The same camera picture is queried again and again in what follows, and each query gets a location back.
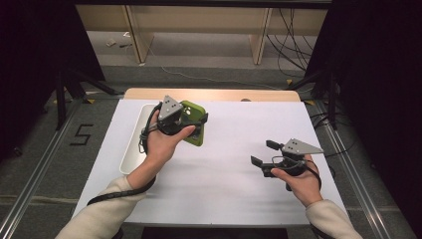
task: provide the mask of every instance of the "person's right hand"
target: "person's right hand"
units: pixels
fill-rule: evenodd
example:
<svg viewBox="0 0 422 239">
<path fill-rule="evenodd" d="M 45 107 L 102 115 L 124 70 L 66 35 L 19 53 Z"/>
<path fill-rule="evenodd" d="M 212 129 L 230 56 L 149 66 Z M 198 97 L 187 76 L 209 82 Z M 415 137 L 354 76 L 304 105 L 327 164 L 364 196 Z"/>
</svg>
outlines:
<svg viewBox="0 0 422 239">
<path fill-rule="evenodd" d="M 156 111 L 151 123 L 157 122 L 159 111 Z M 173 156 L 177 144 L 195 130 L 195 126 L 187 126 L 175 135 L 166 135 L 160 130 L 149 133 L 148 155 L 143 163 L 127 176 L 130 186 L 140 188 L 148 183 Z"/>
<path fill-rule="evenodd" d="M 318 173 L 317 167 L 313 164 L 313 158 L 307 154 L 304 159 L 309 160 L 307 161 L 307 167 Z M 291 187 L 295 197 L 305 207 L 322 200 L 322 196 L 319 192 L 319 182 L 308 170 L 305 170 L 305 172 L 299 176 L 290 176 L 279 168 L 273 168 L 271 172 Z"/>
</svg>

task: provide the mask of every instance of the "cabinet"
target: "cabinet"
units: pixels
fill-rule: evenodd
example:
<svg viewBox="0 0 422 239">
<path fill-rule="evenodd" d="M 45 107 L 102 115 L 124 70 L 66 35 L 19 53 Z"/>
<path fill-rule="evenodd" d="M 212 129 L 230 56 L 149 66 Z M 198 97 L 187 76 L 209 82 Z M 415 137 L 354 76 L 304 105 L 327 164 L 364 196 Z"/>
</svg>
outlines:
<svg viewBox="0 0 422 239">
<path fill-rule="evenodd" d="M 146 61 L 155 32 L 177 32 L 248 35 L 258 65 L 266 35 L 287 35 L 285 25 L 291 24 L 290 9 L 129 5 L 77 5 L 77 9 L 87 31 L 130 32 L 139 63 Z M 326 10 L 296 9 L 295 34 L 317 36 L 325 14 Z"/>
</svg>

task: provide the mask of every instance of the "white plastic tray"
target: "white plastic tray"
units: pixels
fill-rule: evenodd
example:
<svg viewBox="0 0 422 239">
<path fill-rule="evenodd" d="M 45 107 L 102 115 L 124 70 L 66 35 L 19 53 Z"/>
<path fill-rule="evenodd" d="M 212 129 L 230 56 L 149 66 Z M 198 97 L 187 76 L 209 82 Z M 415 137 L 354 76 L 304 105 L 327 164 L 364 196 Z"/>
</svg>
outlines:
<svg viewBox="0 0 422 239">
<path fill-rule="evenodd" d="M 146 153 L 139 152 L 139 136 L 142 132 L 142 129 L 146 126 L 149 115 L 154 109 L 155 105 L 144 105 L 142 110 L 139 113 L 137 123 L 133 129 L 133 133 L 130 138 L 130 142 L 127 145 L 124 157 L 120 163 L 120 172 L 123 174 L 130 174 L 134 171 L 146 158 Z"/>
</svg>

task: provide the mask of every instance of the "table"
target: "table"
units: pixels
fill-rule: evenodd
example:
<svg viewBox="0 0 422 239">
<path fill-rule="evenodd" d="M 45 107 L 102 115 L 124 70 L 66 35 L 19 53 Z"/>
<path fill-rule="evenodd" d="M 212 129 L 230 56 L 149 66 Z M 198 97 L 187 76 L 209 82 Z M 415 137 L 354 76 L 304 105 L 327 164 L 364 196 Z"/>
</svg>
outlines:
<svg viewBox="0 0 422 239">
<path fill-rule="evenodd" d="M 96 163 L 75 211 L 115 177 L 143 105 L 164 95 L 192 101 L 209 113 L 204 144 L 179 143 L 148 196 L 126 222 L 152 226 L 287 227 L 309 224 L 304 207 L 277 178 L 251 164 L 253 154 L 271 161 L 266 139 L 290 137 L 319 146 L 308 113 L 295 92 L 131 89 L 115 110 Z M 250 99 L 253 102 L 239 102 Z M 245 130 L 251 122 L 263 122 Z M 321 193 L 344 209 L 323 155 L 314 155 Z"/>
</svg>

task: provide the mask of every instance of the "white table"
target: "white table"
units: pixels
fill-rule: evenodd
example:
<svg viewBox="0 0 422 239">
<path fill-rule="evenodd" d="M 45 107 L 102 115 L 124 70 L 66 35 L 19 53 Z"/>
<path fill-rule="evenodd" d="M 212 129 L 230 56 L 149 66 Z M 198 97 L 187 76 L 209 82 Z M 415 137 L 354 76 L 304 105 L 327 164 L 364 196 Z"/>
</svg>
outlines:
<svg viewBox="0 0 422 239">
<path fill-rule="evenodd" d="M 142 106 L 158 100 L 120 100 L 75 215 L 108 183 L 121 176 L 119 165 Z M 294 137 L 319 146 L 309 115 L 300 102 L 202 102 L 209 113 L 204 144 L 179 143 L 158 174 L 147 198 L 126 222 L 156 226 L 287 227 L 309 224 L 305 209 L 283 181 L 265 178 L 251 155 L 264 162 L 279 152 L 271 139 Z M 313 155 L 322 180 L 322 196 L 344 209 L 321 154 Z"/>
</svg>

